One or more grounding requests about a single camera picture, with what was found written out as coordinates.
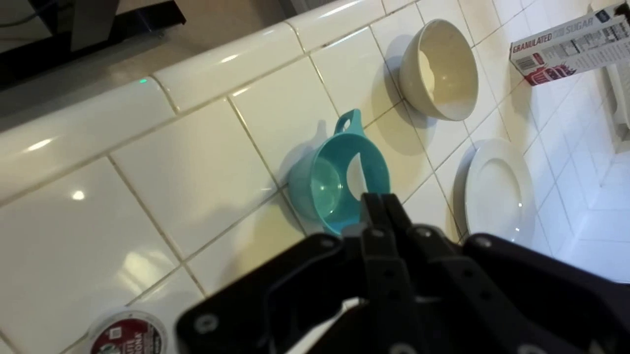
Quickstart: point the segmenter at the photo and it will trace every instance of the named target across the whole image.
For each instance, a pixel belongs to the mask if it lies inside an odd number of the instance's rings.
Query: white countertop
[[[173,325],[203,294],[295,245],[317,227],[289,207],[287,170],[350,109],[411,219],[453,241],[463,154],[488,139],[514,144],[537,207],[565,221],[543,217],[518,243],[553,253],[565,241],[543,231],[573,229],[557,182],[597,182],[606,148],[575,141],[602,131],[585,119],[604,115],[595,76],[532,91],[508,64],[512,40],[585,13],[575,0],[541,5],[341,0],[4,133],[0,353],[2,337],[20,353],[61,353],[126,306]],[[480,97],[465,123],[411,113],[396,85],[406,46],[433,19],[474,46]],[[573,109],[557,111],[569,93]],[[575,172],[579,154],[593,168]]]

